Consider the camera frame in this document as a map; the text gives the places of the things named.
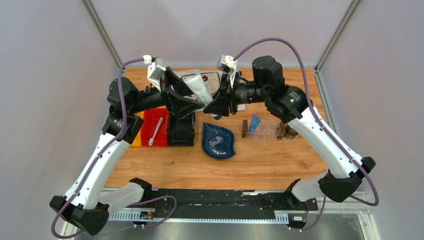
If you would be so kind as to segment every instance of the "gray wall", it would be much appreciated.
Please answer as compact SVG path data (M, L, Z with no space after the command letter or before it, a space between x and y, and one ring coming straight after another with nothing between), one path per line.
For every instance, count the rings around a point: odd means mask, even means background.
M0 238L53 239L49 202L97 144L117 70L78 0L1 1L0 56Z
M422 0L362 1L322 70L341 138L377 162L384 240L424 239L423 11Z
M151 54L168 65L215 66L222 55L235 56L252 42L285 38L305 65L315 65L351 0L92 0L123 60ZM297 66L281 43L263 43L239 65L272 55Z

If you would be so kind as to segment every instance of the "red container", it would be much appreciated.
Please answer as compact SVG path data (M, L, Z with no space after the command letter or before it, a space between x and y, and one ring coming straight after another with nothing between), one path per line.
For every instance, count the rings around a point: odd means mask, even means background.
M141 127L141 145L149 147L149 140L155 133L159 119L163 118L162 124L157 130L152 146L168 146L168 117L169 113L166 108L153 108L144 111L143 126Z

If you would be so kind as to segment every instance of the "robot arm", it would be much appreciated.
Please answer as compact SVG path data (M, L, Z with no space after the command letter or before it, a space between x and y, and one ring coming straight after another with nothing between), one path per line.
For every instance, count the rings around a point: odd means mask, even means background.
M204 109L205 113L229 116L230 113L236 114L238 104L264 102L272 115L304 137L328 165L328 172L309 179L297 179L287 188L287 202L291 203L291 207L325 196L335 202L343 202L358 189L364 177L353 160L360 163L367 173L374 168L375 162L371 157L361 157L328 127L317 109L308 105L307 96L302 89L285 84L283 68L273 57L256 58L252 62L253 82L235 82L233 86L228 83L231 73L236 71L233 58L222 56L217 67L226 74L221 79L221 86L214 100ZM323 126L317 123L314 113ZM329 134L352 159L346 157Z
M139 178L131 179L124 187L100 196L116 163L133 143L142 127L143 120L136 113L166 106L175 117L183 118L204 107L202 102L184 98L193 92L170 68L164 68L159 58L155 58L154 62L150 64L147 78L155 87L146 87L143 91L139 91L128 78L122 77L126 116L122 114L117 80L112 81L107 96L110 103L109 115L92 156L66 193L56 195L50 201L50 207L57 213L63 208L60 215L62 219L90 235L100 232L109 216L130 204L151 198L152 185ZM121 131L124 118L127 121L126 130L123 137L116 138ZM100 149L110 141L113 142L107 147L107 150L102 155L98 155Z

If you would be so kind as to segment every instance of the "blue plate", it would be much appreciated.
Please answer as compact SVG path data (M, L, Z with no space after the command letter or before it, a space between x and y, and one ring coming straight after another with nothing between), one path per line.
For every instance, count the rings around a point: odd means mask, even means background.
M207 122L203 123L201 147L211 158L224 160L236 154L234 151L234 134L225 127Z

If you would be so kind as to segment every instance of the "white utensil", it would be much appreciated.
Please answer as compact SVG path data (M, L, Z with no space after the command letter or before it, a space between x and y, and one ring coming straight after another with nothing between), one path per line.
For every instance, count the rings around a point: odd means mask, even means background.
M157 122L156 129L154 130L153 136L148 141L148 145L149 146L152 146L153 145L153 141L155 140L156 134L158 133L159 127L161 126L163 120L164 120L163 117L160 117L159 118L159 121Z

